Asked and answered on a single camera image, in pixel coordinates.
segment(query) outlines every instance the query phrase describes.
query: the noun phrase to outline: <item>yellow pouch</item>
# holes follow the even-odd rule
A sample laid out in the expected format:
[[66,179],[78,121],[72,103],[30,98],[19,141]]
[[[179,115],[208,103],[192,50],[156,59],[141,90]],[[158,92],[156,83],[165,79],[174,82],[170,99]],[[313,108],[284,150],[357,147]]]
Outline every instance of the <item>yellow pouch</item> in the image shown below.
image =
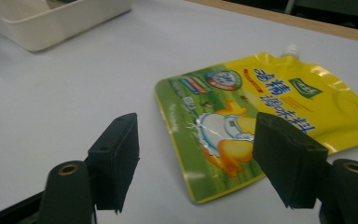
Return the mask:
[[358,146],[358,96],[289,51],[221,63],[161,80],[156,96],[192,199],[205,203],[263,173],[252,158],[255,117],[288,120],[335,153]]

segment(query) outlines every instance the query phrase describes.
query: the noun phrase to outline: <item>cartoon character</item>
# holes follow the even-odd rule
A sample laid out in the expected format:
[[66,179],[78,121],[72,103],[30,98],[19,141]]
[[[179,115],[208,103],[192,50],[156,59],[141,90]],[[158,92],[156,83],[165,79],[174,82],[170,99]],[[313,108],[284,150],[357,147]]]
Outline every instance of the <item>cartoon character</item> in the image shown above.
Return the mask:
[[235,101],[227,101],[226,106],[200,115],[197,129],[205,158],[235,177],[242,171],[240,162],[252,158],[255,119],[245,117],[248,109]]

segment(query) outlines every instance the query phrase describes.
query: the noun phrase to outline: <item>printed image on package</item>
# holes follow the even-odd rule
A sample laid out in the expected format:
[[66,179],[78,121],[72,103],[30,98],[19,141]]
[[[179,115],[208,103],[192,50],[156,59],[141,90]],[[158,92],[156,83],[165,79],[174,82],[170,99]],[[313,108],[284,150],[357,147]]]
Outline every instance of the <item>printed image on package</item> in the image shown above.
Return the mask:
[[252,155],[259,111],[286,119],[330,154],[358,146],[358,96],[293,56],[261,53],[161,80],[155,91],[197,203],[264,177]]

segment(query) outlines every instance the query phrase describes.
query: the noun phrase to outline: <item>white container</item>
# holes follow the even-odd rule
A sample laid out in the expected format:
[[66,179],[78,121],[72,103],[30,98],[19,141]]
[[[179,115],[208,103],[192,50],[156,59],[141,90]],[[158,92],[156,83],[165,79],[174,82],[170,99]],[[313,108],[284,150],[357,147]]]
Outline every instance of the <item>white container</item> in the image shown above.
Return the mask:
[[131,0],[0,0],[0,33],[41,50],[130,9]]

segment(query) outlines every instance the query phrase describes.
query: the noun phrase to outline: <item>logo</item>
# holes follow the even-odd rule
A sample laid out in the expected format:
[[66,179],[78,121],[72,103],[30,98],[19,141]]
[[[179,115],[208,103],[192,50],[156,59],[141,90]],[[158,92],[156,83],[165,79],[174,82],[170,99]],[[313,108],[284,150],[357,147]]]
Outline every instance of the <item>logo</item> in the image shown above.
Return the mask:
[[319,93],[322,93],[322,91],[306,84],[301,78],[294,78],[289,80],[290,83],[296,88],[298,93],[300,93],[305,98],[309,99]]
[[235,91],[242,84],[240,75],[232,70],[208,74],[206,80],[209,84],[225,91]]

